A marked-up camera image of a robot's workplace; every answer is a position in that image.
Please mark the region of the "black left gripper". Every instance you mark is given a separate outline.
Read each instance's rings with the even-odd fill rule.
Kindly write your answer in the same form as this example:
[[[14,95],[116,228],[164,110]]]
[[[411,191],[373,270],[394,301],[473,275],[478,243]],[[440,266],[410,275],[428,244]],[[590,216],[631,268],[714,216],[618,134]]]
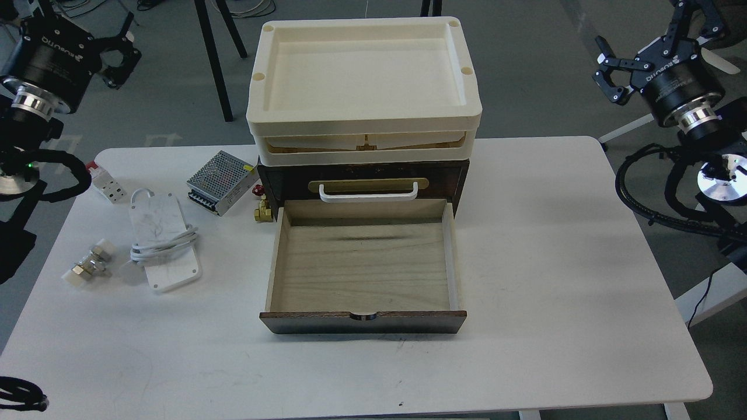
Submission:
[[[116,42],[134,42],[129,30],[133,22],[134,14],[128,12]],[[94,75],[118,90],[142,58],[134,46],[102,53],[91,33],[57,14],[22,19],[19,31],[19,42],[2,70],[2,86],[14,94],[11,109],[16,112],[75,113]],[[112,65],[115,55],[120,63]]]

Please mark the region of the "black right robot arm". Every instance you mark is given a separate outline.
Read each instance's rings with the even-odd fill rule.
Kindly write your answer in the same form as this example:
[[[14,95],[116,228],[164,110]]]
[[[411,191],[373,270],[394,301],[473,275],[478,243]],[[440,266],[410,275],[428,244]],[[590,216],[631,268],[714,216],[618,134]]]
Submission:
[[[745,223],[727,206],[745,205],[745,98],[717,107],[725,88],[701,54],[704,43],[725,37],[728,29],[712,1],[673,1],[672,6],[665,34],[633,58],[618,58],[604,37],[595,39],[601,53],[593,80],[606,98],[624,106],[639,93],[659,127],[679,130],[678,146],[652,143],[628,156],[616,173],[616,192],[650,224],[717,237],[720,252],[744,270]],[[677,217],[646,207],[626,186],[632,164],[656,153],[673,162],[664,198]]]

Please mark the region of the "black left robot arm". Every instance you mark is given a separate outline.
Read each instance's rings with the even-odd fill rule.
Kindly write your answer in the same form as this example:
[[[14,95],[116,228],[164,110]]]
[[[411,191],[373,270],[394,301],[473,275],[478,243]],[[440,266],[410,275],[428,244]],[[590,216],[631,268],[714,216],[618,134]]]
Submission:
[[[40,2],[21,22],[20,38],[2,69],[2,201],[19,200],[2,222],[1,277],[11,279],[34,248],[36,235],[26,223],[38,202],[59,202],[85,192],[92,183],[85,164],[43,142],[61,136],[63,122],[54,113],[77,111],[94,75],[119,89],[141,52],[128,34],[134,14],[120,32],[96,39],[90,32]]]

